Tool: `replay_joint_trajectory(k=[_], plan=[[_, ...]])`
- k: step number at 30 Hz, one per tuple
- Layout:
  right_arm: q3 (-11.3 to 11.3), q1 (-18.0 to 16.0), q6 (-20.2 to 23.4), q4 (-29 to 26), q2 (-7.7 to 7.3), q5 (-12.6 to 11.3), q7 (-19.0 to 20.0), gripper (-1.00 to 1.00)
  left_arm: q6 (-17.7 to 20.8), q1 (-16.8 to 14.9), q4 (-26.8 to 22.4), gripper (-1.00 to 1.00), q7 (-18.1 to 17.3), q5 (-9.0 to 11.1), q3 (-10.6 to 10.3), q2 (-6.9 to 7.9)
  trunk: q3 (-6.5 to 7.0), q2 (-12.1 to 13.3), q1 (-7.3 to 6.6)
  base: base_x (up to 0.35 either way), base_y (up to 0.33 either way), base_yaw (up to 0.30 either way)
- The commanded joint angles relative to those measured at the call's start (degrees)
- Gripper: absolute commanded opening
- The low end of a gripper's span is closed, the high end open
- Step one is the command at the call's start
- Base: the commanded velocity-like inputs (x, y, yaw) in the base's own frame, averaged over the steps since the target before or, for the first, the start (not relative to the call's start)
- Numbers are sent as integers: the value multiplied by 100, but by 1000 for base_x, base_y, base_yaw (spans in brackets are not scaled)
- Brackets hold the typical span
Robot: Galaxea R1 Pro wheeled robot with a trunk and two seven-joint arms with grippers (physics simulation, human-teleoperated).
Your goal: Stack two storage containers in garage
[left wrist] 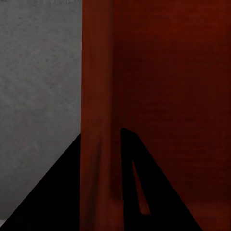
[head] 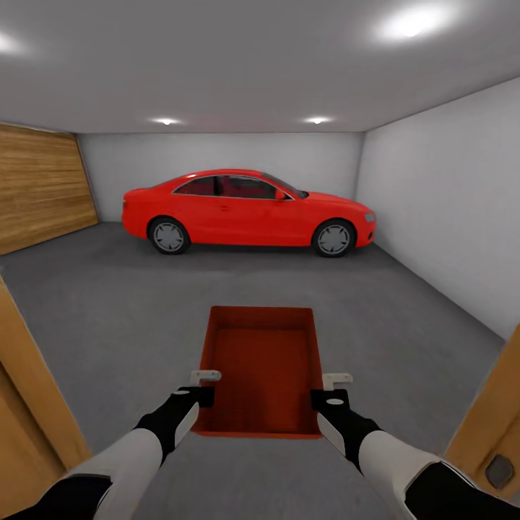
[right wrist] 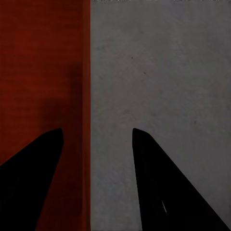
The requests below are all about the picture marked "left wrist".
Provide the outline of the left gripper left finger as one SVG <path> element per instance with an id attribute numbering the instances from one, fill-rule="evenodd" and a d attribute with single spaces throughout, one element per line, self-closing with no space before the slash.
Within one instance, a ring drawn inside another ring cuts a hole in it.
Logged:
<path id="1" fill-rule="evenodd" d="M 0 231 L 80 231 L 81 134 Z"/>

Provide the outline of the storage box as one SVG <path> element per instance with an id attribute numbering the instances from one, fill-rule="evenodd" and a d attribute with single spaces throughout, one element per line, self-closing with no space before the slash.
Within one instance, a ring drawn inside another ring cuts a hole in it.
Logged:
<path id="1" fill-rule="evenodd" d="M 122 128 L 203 231 L 231 231 L 231 0 L 82 0 L 80 231 L 124 231 Z"/>

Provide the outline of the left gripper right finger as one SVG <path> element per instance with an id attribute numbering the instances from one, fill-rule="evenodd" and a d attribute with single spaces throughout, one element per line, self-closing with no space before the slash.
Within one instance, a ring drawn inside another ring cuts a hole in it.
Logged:
<path id="1" fill-rule="evenodd" d="M 150 215 L 140 212 L 134 161 Z M 121 129 L 124 231 L 203 231 L 140 137 Z"/>

